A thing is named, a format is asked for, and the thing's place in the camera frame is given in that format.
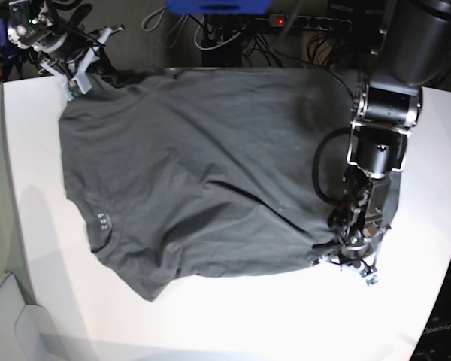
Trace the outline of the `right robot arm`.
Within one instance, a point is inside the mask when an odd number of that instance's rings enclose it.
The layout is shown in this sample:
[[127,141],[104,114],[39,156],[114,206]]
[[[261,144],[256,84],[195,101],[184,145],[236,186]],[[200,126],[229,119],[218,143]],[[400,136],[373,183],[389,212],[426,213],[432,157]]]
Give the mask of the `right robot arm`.
[[28,54],[40,73],[62,79],[67,88],[78,87],[79,76],[112,75],[116,69],[106,54],[111,36],[124,26],[86,31],[83,21],[93,6],[85,1],[9,1],[8,40]]

